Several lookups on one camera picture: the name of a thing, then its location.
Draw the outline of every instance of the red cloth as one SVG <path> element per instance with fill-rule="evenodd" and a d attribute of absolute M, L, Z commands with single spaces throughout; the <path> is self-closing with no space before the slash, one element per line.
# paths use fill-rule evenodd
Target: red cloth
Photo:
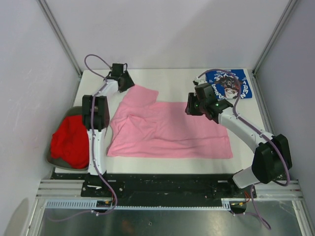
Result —
<path fill-rule="evenodd" d="M 61 158 L 72 168 L 82 169 L 89 164 L 89 137 L 82 116 L 66 117 L 53 134 L 50 144 L 53 158 Z"/>

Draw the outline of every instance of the white tabletop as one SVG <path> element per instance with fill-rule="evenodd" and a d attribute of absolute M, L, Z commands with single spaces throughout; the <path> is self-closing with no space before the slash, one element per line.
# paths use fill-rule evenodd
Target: white tabletop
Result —
<path fill-rule="evenodd" d="M 194 92 L 192 81 L 206 69 L 131 69 L 128 70 L 135 84 L 159 91 L 157 100 L 168 102 L 187 102 L 188 93 Z M 97 70 L 106 76 L 108 70 Z M 82 96 L 95 93 L 103 84 L 103 79 L 84 71 L 74 101 L 74 106 L 82 105 Z M 109 101 L 109 112 L 113 117 L 119 103 L 127 92 L 115 94 Z M 263 122 L 252 89 L 253 97 L 240 100 L 237 110 L 254 124 L 263 127 Z M 140 158 L 140 157 L 107 157 L 108 173 L 142 173 L 142 174 L 221 174 L 235 173 L 252 164 L 253 153 L 250 148 L 235 134 L 228 130 L 233 158 L 231 159 L 196 159 L 196 158 Z M 113 132 L 109 127 L 105 138 L 108 147 Z M 56 173 L 77 173 L 56 168 Z"/>

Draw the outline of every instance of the wrinkled pink fabric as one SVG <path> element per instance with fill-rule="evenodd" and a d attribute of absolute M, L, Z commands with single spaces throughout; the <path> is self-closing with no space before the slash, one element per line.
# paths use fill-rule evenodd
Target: wrinkled pink fabric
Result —
<path fill-rule="evenodd" d="M 232 158 L 225 127 L 188 116 L 186 102 L 156 102 L 158 92 L 135 85 L 111 120 L 108 156 Z"/>

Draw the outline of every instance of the gray basket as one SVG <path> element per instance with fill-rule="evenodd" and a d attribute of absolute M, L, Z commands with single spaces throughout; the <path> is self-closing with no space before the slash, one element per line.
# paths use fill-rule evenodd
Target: gray basket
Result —
<path fill-rule="evenodd" d="M 82 107 L 72 107 L 70 108 L 63 120 L 66 118 L 66 117 L 70 117 L 70 116 L 77 116 L 77 115 L 81 115 L 82 114 Z M 52 166 L 54 167 L 58 167 L 58 168 L 61 168 L 61 169 L 65 169 L 65 170 L 70 170 L 70 171 L 86 171 L 88 169 L 88 166 L 86 168 L 83 168 L 83 169 L 74 169 L 72 168 L 67 162 L 65 162 L 64 160 L 62 160 L 61 158 L 52 158 L 51 156 L 51 152 L 50 152 L 50 148 L 49 148 L 49 151 L 46 155 L 46 160 L 49 164 L 51 164 Z"/>

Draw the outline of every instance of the wall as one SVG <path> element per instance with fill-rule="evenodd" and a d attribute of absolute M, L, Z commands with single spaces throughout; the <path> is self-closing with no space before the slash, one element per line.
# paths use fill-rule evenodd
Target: wall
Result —
<path fill-rule="evenodd" d="M 47 2 L 83 70 L 89 53 L 130 68 L 253 68 L 288 0 Z"/>
<path fill-rule="evenodd" d="M 315 221 L 314 88 L 315 1 L 297 6 L 258 79 L 276 133 L 287 136 L 293 178 L 300 184 Z"/>
<path fill-rule="evenodd" d="M 77 79 L 35 0 L 2 1 L 0 32 L 0 235 L 17 236 Z"/>

